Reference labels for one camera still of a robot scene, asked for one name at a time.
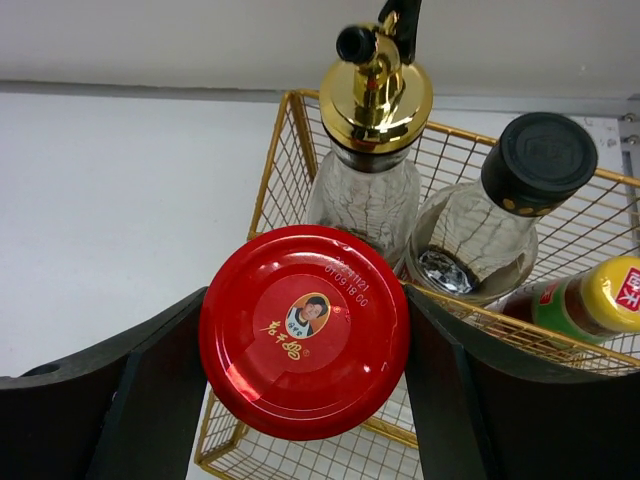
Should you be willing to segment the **red lid sauce jar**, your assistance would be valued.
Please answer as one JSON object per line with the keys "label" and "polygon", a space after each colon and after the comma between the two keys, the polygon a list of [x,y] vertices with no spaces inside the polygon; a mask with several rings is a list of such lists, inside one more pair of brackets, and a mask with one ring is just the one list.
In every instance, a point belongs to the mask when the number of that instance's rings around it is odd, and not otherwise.
{"label": "red lid sauce jar", "polygon": [[408,302],[391,267],[335,228],[295,225],[248,241],[202,306],[201,361],[217,399],[276,437],[351,430],[390,397],[408,358]]}

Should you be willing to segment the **small red sauce bottle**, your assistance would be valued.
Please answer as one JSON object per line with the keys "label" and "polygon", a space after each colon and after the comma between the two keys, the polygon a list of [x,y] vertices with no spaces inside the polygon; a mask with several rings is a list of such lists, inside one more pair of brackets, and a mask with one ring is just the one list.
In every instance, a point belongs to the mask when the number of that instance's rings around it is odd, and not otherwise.
{"label": "small red sauce bottle", "polygon": [[531,283],[489,309],[585,343],[639,332],[639,259],[618,256],[573,276]]}

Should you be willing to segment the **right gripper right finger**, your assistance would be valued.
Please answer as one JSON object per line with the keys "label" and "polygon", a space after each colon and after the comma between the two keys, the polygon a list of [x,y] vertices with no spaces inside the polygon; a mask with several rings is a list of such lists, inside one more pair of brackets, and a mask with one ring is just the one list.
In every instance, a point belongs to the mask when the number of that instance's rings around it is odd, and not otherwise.
{"label": "right gripper right finger", "polygon": [[639,376],[525,353],[412,286],[405,377],[427,479],[636,479]]}

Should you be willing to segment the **glass cruet gold spout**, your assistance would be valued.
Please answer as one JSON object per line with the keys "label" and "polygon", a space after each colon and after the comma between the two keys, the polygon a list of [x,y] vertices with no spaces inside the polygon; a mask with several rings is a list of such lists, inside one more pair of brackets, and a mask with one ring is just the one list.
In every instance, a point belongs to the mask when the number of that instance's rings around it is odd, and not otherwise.
{"label": "glass cruet gold spout", "polygon": [[420,176],[408,156],[433,105],[431,80],[415,62],[420,11],[418,1],[388,1],[376,22],[346,26],[319,91],[330,150],[307,221],[356,236],[390,266],[417,215]]}

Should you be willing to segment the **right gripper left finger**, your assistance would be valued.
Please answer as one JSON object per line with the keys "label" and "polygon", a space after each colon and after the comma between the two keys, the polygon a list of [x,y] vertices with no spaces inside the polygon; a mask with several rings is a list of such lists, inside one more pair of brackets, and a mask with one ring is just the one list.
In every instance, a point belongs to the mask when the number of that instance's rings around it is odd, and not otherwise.
{"label": "right gripper left finger", "polygon": [[198,347],[205,293],[2,377],[2,478],[186,478],[207,383]]}

